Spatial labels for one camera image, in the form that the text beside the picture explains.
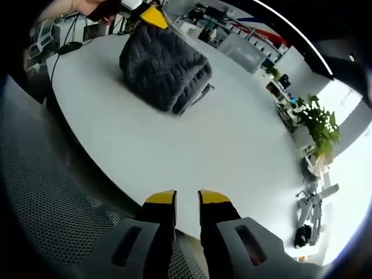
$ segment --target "white table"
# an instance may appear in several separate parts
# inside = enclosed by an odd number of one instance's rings
[[[299,160],[271,94],[241,66],[198,41],[216,88],[183,116],[159,113],[123,84],[127,36],[95,39],[61,56],[53,88],[77,139],[102,171],[140,205],[176,189],[177,228],[199,238],[197,190],[227,195],[284,241],[290,255]],[[48,59],[51,72],[56,56]]]

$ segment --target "desk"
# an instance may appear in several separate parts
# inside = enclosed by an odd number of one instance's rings
[[[197,40],[212,65],[215,90],[181,117],[159,113],[122,82],[119,55],[127,39],[96,38],[56,66],[56,99],[85,151],[140,205],[155,192],[176,189],[180,231],[200,237],[197,190],[209,189],[283,239],[291,254],[295,195],[303,183],[297,150],[271,95]],[[55,59],[47,61],[49,74]]]
[[[276,102],[286,104],[287,102],[291,102],[290,97],[288,96],[287,92],[280,86],[280,84],[272,80],[269,82],[269,84],[266,86],[267,90],[269,90],[273,96]]]

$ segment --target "black cable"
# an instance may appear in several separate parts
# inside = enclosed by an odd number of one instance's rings
[[[68,32],[67,32],[67,35],[66,35],[65,41],[63,42],[63,45],[62,45],[62,46],[66,45],[67,38],[69,37],[69,34],[70,34],[71,29],[72,29],[72,27],[74,26],[74,24],[76,25],[76,21],[77,21],[78,17],[79,17],[79,14],[75,17],[74,21],[72,22],[72,24],[71,24],[71,26],[70,26],[70,28],[69,28],[69,30],[68,30]],[[51,76],[51,85],[52,85],[52,86],[53,86],[54,71],[55,71],[55,69],[56,69],[57,62],[58,62],[59,58],[60,58],[60,54],[57,56],[56,62],[54,63],[54,66],[53,66],[52,76]]]
[[[74,24],[74,27],[72,29],[72,41],[75,41],[76,23],[77,23],[77,20],[75,20],[74,23],[73,23]]]
[[[120,22],[122,22],[124,20],[124,17],[122,17],[116,24],[115,24],[115,26],[114,26],[114,30],[115,30],[115,28],[120,24]]]
[[[304,193],[305,194],[305,196],[307,197],[307,193],[304,191],[304,190],[302,190],[300,193],[298,193],[296,196],[299,196],[301,193]]]
[[[85,41],[85,38],[89,37],[89,30],[88,30],[88,19],[85,17],[84,18],[84,21],[85,21],[85,32],[84,32],[84,38],[83,38],[83,41]]]
[[[93,40],[94,40],[95,38],[93,38],[93,39],[91,39],[89,42],[87,42],[86,44],[83,44],[83,46],[85,46],[85,45],[89,45],[91,42],[93,42]]]

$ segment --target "white wall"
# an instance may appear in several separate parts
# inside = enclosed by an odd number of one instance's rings
[[[357,232],[371,201],[372,125],[330,166],[332,183],[339,184],[335,194],[331,237],[324,264],[332,262]]]
[[[358,92],[337,79],[330,81],[317,97],[321,106],[335,113],[336,123],[339,126],[350,116],[362,100],[362,96]]]
[[[276,68],[281,74],[288,75],[291,83],[288,91],[297,98],[306,98],[309,94],[317,95],[330,82],[329,79],[314,73],[293,46],[276,63]]]
[[[333,157],[341,155],[365,132],[372,122],[372,110],[361,101],[349,117],[340,125],[339,144],[334,146]]]

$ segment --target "yellow object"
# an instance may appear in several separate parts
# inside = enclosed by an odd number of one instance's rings
[[[175,193],[175,190],[169,190],[165,192],[156,193],[150,196],[145,202],[172,204],[174,193]]]
[[[213,191],[208,191],[208,190],[200,190],[200,193],[202,194],[203,204],[230,202],[228,197],[226,197],[225,195],[222,195],[218,192],[213,192]]]
[[[149,24],[160,27],[161,29],[166,29],[168,27],[167,21],[165,20],[162,13],[151,6],[142,15],[141,19]]]

